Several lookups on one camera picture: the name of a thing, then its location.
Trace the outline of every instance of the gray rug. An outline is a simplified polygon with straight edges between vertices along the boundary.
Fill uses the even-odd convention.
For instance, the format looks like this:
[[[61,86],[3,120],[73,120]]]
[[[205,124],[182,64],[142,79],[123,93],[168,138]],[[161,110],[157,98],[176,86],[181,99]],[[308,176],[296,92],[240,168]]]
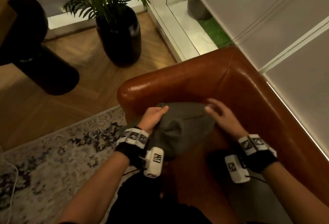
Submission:
[[[6,151],[4,158],[19,169],[11,223],[54,223],[77,190],[112,154],[115,135],[125,124],[124,112],[116,106]],[[7,222],[15,175],[13,168],[0,163],[0,223]]]

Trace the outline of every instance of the leather armrest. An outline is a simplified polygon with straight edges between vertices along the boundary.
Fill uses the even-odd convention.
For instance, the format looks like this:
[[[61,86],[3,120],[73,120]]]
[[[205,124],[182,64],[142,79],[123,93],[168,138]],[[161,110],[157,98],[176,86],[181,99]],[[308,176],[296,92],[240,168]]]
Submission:
[[[117,99],[127,122],[160,102],[205,102],[219,86],[231,58],[232,50],[224,48],[126,81]]]

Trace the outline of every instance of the left hand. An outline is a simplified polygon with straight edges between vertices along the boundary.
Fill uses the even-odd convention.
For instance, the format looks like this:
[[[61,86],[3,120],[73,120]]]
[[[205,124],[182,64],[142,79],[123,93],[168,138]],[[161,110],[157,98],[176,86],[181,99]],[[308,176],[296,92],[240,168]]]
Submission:
[[[142,120],[137,125],[137,127],[151,134],[153,128],[158,122],[160,122],[163,114],[165,114],[169,109],[169,106],[165,107],[150,107],[146,110]]]

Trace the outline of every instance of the wooden floor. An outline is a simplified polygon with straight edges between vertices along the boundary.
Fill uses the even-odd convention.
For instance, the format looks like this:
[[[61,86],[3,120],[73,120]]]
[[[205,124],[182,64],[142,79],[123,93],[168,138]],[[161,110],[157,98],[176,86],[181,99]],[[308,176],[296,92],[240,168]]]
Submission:
[[[79,84],[65,95],[46,94],[12,64],[0,67],[0,145],[3,149],[11,149],[116,106],[117,89],[123,82],[175,64],[149,14],[140,14],[138,19],[142,55],[130,68],[112,64],[95,28],[46,43],[80,73]]]

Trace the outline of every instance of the gray fabric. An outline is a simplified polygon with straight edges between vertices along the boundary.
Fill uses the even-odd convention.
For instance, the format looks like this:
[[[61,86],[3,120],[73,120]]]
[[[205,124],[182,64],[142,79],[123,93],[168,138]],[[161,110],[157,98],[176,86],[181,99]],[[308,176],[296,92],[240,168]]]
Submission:
[[[164,151],[165,161],[173,160],[189,147],[206,138],[214,128],[215,121],[205,113],[205,105],[193,102],[159,103],[158,107],[169,106],[160,123],[154,128],[146,148],[159,147]],[[121,129],[136,126],[141,118]]]

